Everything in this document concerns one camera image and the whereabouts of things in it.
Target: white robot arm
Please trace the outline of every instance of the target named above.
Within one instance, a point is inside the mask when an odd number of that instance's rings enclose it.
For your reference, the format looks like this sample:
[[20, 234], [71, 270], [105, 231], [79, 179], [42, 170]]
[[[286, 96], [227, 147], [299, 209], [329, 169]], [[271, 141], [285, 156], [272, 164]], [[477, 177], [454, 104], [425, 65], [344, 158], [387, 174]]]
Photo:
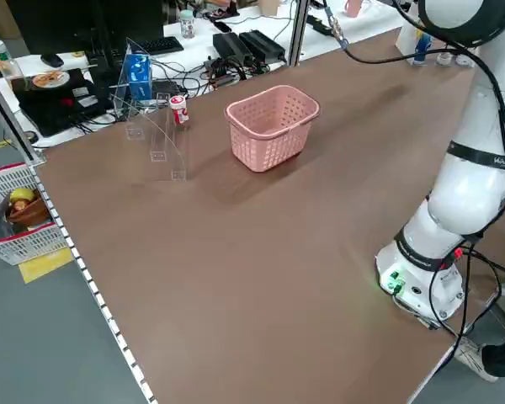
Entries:
[[444, 38], [479, 45], [504, 100], [502, 113], [490, 77], [478, 69], [433, 190], [376, 257], [381, 287], [437, 324], [464, 299], [453, 252], [475, 243], [505, 210], [505, 0], [419, 0], [419, 17]]

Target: plastic basket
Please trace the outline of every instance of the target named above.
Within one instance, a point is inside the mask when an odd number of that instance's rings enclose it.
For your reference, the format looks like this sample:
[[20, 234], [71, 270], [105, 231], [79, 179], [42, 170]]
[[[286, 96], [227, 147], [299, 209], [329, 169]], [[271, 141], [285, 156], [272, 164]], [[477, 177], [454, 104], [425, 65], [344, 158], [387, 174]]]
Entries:
[[[24, 163], [0, 168], [0, 203], [13, 189], [25, 187], [37, 189], [34, 176]], [[0, 239], [0, 258], [17, 265], [32, 258], [67, 247], [60, 228], [46, 223], [34, 230]]]
[[276, 86], [230, 104], [232, 153], [254, 172], [262, 172], [298, 154], [311, 122], [320, 114], [316, 100], [291, 86]]

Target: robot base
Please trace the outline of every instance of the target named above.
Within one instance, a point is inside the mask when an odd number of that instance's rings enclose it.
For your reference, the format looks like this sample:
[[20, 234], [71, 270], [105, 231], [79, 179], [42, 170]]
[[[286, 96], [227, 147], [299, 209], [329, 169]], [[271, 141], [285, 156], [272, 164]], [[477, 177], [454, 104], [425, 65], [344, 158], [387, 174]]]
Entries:
[[[380, 286], [407, 309], [415, 311], [425, 325], [439, 326], [429, 301], [429, 288], [433, 273], [409, 263], [395, 242], [384, 247], [376, 257]], [[432, 301], [438, 317], [444, 321], [451, 317], [464, 300], [462, 277], [454, 265], [436, 275], [432, 288]]]

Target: computer monitor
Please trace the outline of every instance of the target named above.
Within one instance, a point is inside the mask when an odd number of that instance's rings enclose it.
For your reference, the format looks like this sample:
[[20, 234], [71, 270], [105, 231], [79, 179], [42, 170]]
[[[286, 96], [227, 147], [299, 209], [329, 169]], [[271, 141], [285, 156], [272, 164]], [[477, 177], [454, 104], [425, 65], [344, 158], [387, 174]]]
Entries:
[[163, 36], [162, 0], [7, 0], [31, 54], [96, 51], [100, 48], [94, 5], [102, 10], [110, 45], [125, 48], [135, 41]]

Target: table surface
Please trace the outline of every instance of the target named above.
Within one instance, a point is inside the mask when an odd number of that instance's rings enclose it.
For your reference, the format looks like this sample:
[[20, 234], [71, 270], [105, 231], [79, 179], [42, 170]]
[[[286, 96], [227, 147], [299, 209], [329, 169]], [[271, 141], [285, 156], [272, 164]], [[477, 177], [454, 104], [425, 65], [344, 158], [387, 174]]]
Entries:
[[[395, 38], [353, 50], [393, 56]], [[159, 402], [412, 395], [452, 339], [394, 307], [374, 256], [432, 186], [470, 79], [331, 52], [195, 98], [184, 183], [152, 182], [122, 124], [45, 152], [40, 178]], [[223, 109], [275, 84], [322, 115], [298, 157], [252, 173]], [[505, 264], [505, 221], [483, 249]]]
[[[395, 29], [401, 26], [402, 19], [392, 7], [386, 6], [383, 3], [379, 3], [376, 0], [371, 0], [370, 2], [364, 2], [363, 9], [356, 19], [351, 19], [346, 17], [344, 14], [344, 4], [341, 2], [333, 2], [332, 5], [333, 12], [340, 19], [341, 25], [344, 27], [344, 33], [348, 37], [351, 43], [365, 40], [367, 38], [382, 34], [391, 29]], [[292, 8], [292, 13], [295, 13], [296, 6], [294, 4]], [[258, 6], [241, 8], [239, 10], [240, 16], [233, 17], [231, 19], [225, 19], [232, 30], [236, 33], [246, 32], [251, 29], [259, 29], [267, 36], [273, 38], [280, 30], [288, 23], [288, 20], [281, 19], [268, 19], [268, 18], [257, 18], [260, 16], [260, 11]], [[315, 15], [319, 19], [327, 23], [327, 18], [322, 10], [312, 9], [311, 14]], [[278, 17], [286, 18], [290, 15], [290, 5], [282, 4], [279, 6]], [[180, 32], [180, 24], [170, 24], [164, 27], [165, 35], [175, 36], [178, 38], [182, 44], [184, 50], [181, 52], [159, 55], [156, 59], [166, 63], [177, 62], [183, 65], [187, 70], [201, 65], [208, 56], [218, 57], [218, 54], [212, 44], [213, 34], [218, 34], [220, 31], [209, 21], [205, 19], [196, 19], [194, 21], [196, 36], [193, 39], [186, 40], [182, 38]], [[293, 23], [284, 30], [284, 32], [278, 37], [277, 42], [282, 45], [286, 50], [290, 47], [290, 38], [292, 33]], [[301, 60], [306, 60], [310, 57], [318, 56], [323, 53], [337, 49], [338, 43], [335, 39], [319, 34], [311, 28], [310, 25], [306, 26], [305, 37], [302, 45]], [[73, 68], [86, 68], [88, 66], [88, 61], [86, 57], [74, 57], [71, 53], [60, 54], [64, 61], [64, 65], [61, 68], [73, 69]], [[26, 76], [34, 76], [42, 72], [48, 72], [52, 69], [44, 64], [40, 60], [39, 55], [24, 56], [16, 59], [19, 63], [23, 73]], [[179, 69], [179, 66], [174, 64], [171, 65], [174, 68]], [[282, 63], [273, 64], [272, 68], [277, 68], [282, 66]], [[167, 70], [163, 72], [160, 68], [154, 68], [153, 74], [155, 78], [164, 78], [165, 74], [172, 77], [175, 72]], [[199, 72], [196, 74], [191, 74], [191, 77], [199, 78]], [[193, 80], [187, 81], [185, 83], [187, 87], [193, 87], [196, 82]], [[9, 88], [8, 84], [4, 79], [0, 79], [0, 91], [3, 94], [9, 108], [16, 113], [16, 117], [24, 130], [35, 130], [32, 123], [22, 114], [19, 110], [19, 102], [15, 98], [13, 92]], [[112, 122], [110, 117], [98, 118], [101, 122]], [[90, 125], [87, 124], [92, 130], [100, 130], [100, 125]], [[77, 128], [71, 128], [70, 130], [64, 130], [63, 132], [56, 134], [51, 137], [41, 138], [40, 141], [36, 143], [37, 146], [48, 147], [60, 144], [64, 141], [69, 141], [71, 139], [83, 136], [83, 133]]]

